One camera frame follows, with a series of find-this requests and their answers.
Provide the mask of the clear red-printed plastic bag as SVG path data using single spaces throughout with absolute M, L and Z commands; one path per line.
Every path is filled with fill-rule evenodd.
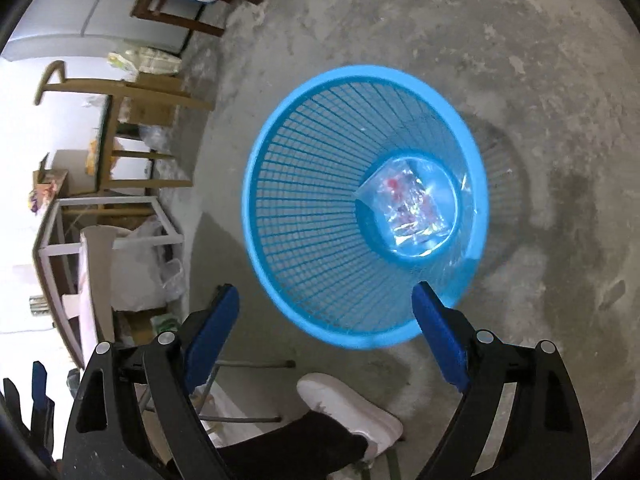
M 462 192 L 452 173 L 424 154 L 385 159 L 354 192 L 362 235 L 383 255 L 420 261 L 460 232 Z

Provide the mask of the blue mesh trash basket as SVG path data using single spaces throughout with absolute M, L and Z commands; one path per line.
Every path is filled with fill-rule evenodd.
M 448 224 L 420 248 L 397 244 L 363 191 L 393 164 L 422 180 Z M 250 152 L 241 203 L 247 253 L 274 305 L 352 350 L 414 338 L 420 282 L 454 307 L 488 231 L 486 172 L 464 120 L 425 82 L 377 65 L 334 68 L 281 102 Z

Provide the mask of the white sneaker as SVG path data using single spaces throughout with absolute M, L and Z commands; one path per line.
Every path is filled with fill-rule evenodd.
M 404 426 L 396 416 L 331 375 L 307 374 L 299 379 L 296 390 L 311 411 L 329 416 L 353 436 L 367 441 L 361 459 L 365 463 L 389 450 L 404 433 Z

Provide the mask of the orange plastic bag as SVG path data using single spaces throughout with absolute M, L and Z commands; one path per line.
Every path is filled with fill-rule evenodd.
M 95 177 L 98 174 L 101 167 L 101 156 L 102 148 L 100 141 L 93 139 L 89 144 L 85 161 L 85 172 L 88 176 Z

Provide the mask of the light wooden chair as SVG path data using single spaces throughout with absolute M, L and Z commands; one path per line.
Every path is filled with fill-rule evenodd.
M 190 188 L 192 182 L 178 179 L 115 179 L 114 162 L 121 159 L 143 159 L 154 168 L 160 160 L 171 159 L 171 154 L 154 148 L 131 151 L 122 148 L 120 139 L 140 141 L 142 126 L 167 127 L 172 123 L 177 108 L 192 110 L 213 109 L 213 104 L 195 99 L 182 88 L 182 80 L 175 76 L 142 73 L 134 81 L 70 78 L 62 60 L 51 62 L 44 70 L 35 94 L 34 103 L 40 104 L 48 92 L 94 94 L 105 99 L 101 125 L 96 139 L 93 159 L 93 195 L 138 188 L 144 192 L 158 188 Z

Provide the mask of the grey refrigerator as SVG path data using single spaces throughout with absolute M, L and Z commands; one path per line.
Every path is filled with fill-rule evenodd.
M 136 0 L 32 0 L 1 51 L 10 62 L 91 56 L 133 47 L 180 53 L 185 28 L 130 15 Z

